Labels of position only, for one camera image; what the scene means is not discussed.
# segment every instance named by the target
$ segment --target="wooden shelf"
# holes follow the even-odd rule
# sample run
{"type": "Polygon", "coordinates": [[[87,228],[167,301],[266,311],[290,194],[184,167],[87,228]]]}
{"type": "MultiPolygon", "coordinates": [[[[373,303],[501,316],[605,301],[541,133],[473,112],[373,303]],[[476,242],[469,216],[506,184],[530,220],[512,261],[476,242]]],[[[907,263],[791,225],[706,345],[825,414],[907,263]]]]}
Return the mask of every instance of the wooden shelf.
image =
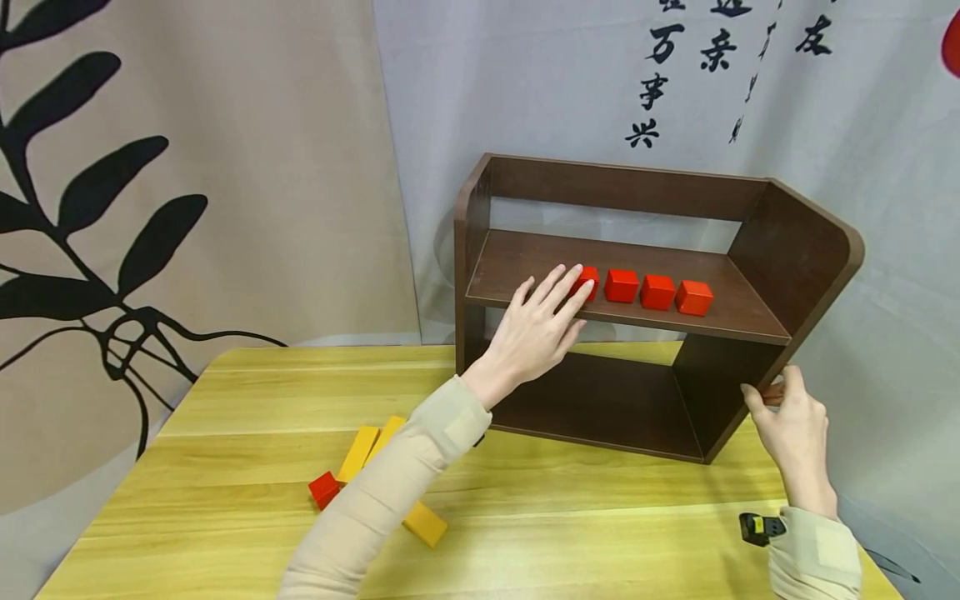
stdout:
{"type": "Polygon", "coordinates": [[[568,354],[562,369],[525,383],[493,411],[494,429],[704,460],[673,370],[568,354]]]}
{"type": "Polygon", "coordinates": [[[715,337],[786,346],[790,335],[770,311],[729,256],[618,244],[554,235],[491,229],[467,288],[467,304],[506,308],[517,286],[530,274],[542,279],[558,264],[576,263],[600,270],[600,286],[608,269],[705,281],[714,301],[705,317],[683,315],[677,309],[648,310],[632,304],[608,302],[603,290],[587,304],[580,317],[715,337]]]}
{"type": "Polygon", "coordinates": [[[487,348],[487,307],[563,263],[704,281],[705,317],[607,302],[583,319],[686,333],[670,367],[570,354],[493,411],[498,429],[710,464],[863,262],[855,229],[776,180],[483,155],[454,210],[457,373],[487,348]],[[739,222],[725,254],[491,229],[493,198],[739,222]]]}

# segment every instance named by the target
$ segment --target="wrist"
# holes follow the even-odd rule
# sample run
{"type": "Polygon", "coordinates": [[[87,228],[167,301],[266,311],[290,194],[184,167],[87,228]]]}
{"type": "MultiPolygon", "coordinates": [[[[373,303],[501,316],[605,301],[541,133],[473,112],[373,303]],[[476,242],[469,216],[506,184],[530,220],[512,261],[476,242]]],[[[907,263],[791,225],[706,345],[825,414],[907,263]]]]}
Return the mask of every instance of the wrist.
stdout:
{"type": "Polygon", "coordinates": [[[464,385],[480,400],[484,410],[490,410],[516,388],[509,367],[499,365],[484,354],[460,376],[464,385]]]}
{"type": "Polygon", "coordinates": [[[784,472],[782,475],[787,502],[790,506],[839,520],[837,494],[829,482],[826,471],[794,471],[784,472]]]}

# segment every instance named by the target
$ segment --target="black branch print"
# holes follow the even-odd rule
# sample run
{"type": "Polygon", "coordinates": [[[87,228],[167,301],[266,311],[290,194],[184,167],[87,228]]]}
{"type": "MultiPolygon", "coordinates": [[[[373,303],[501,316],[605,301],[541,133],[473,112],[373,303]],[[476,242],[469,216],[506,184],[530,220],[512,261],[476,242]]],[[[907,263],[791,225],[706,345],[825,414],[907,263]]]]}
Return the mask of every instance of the black branch print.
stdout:
{"type": "MultiPolygon", "coordinates": [[[[10,28],[12,0],[0,0],[0,60],[10,50],[56,36],[105,8],[110,0],[42,0],[10,28]]],[[[47,236],[69,258],[75,277],[28,273],[5,262],[0,272],[12,277],[0,284],[0,321],[42,318],[66,322],[34,339],[13,356],[0,362],[0,373],[35,348],[65,333],[89,335],[97,344],[104,372],[122,382],[136,400],[140,414],[137,457],[147,446],[150,416],[146,391],[167,410],[173,406],[133,367],[144,356],[167,367],[187,381],[197,375],[180,356],[171,333],[189,342],[223,337],[245,337],[275,346],[286,346],[271,337],[250,331],[210,333],[191,331],[173,317],[152,306],[133,307],[127,297],[156,277],[170,263],[207,206],[206,196],[190,194],[161,206],[133,240],[120,266],[116,284],[101,278],[70,245],[70,235],[94,227],[125,187],[154,159],[169,141],[154,135],[130,142],[103,156],[77,175],[60,196],[56,222],[40,207],[34,175],[27,161],[27,147],[38,133],[57,125],[89,102],[120,70],[120,58],[111,52],[91,52],[76,59],[48,85],[7,118],[0,107],[0,154],[7,161],[18,192],[0,190],[0,234],[34,230],[47,236]],[[87,317],[107,309],[121,315],[104,330],[93,327],[87,317]],[[135,339],[118,334],[121,325],[137,324],[135,339]],[[156,340],[163,352],[144,348],[156,340]]]]}

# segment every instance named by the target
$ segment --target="beige curtain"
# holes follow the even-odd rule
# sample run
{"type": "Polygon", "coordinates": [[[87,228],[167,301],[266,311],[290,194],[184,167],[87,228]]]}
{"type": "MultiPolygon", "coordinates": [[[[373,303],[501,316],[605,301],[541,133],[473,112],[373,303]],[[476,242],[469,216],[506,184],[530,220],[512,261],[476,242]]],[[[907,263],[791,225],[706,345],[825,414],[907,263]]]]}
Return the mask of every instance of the beige curtain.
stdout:
{"type": "Polygon", "coordinates": [[[0,581],[18,598],[220,352],[419,326],[369,2],[3,6],[0,581]]]}

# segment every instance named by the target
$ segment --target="yellow rectangular block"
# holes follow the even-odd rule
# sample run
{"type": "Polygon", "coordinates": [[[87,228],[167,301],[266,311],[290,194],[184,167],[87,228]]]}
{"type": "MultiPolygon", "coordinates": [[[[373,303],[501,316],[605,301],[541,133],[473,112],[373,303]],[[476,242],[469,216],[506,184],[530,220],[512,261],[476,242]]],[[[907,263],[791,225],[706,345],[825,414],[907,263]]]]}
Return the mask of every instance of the yellow rectangular block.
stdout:
{"type": "Polygon", "coordinates": [[[380,430],[376,427],[360,427],[356,437],[353,438],[353,445],[350,447],[350,452],[347,453],[347,458],[344,459],[344,463],[340,467],[340,472],[337,473],[337,481],[340,483],[349,483],[350,480],[356,477],[356,474],[363,468],[364,463],[367,462],[367,456],[370,455],[370,450],[376,443],[376,436],[379,433],[380,430]]]}
{"type": "Polygon", "coordinates": [[[403,519],[403,524],[431,548],[437,545],[446,531],[446,522],[422,502],[414,505],[414,509],[403,519]]]}
{"type": "Polygon", "coordinates": [[[387,424],[384,425],[383,429],[380,431],[380,437],[376,439],[376,444],[373,445],[373,450],[371,450],[370,455],[367,456],[367,463],[370,462],[373,457],[383,449],[383,446],[387,445],[387,442],[390,441],[397,430],[402,427],[403,423],[405,422],[407,422],[407,419],[398,417],[397,415],[393,415],[387,420],[387,424]]]}

